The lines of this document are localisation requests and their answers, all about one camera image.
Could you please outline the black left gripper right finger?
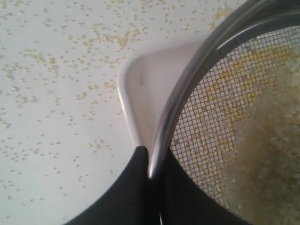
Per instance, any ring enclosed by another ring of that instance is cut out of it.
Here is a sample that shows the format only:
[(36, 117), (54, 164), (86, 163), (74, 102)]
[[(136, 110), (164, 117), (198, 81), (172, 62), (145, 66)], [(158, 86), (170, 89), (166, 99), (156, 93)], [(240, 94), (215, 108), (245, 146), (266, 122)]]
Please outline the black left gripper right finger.
[(162, 176), (164, 225), (235, 225), (237, 217), (208, 197), (168, 150)]

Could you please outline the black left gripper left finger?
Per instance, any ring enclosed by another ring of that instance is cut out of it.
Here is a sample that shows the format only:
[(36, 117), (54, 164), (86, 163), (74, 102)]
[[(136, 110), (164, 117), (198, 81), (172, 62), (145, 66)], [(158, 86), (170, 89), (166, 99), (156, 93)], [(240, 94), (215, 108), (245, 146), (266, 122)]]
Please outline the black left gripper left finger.
[(148, 179), (149, 154), (138, 146), (118, 179), (69, 225), (158, 225), (159, 211)]

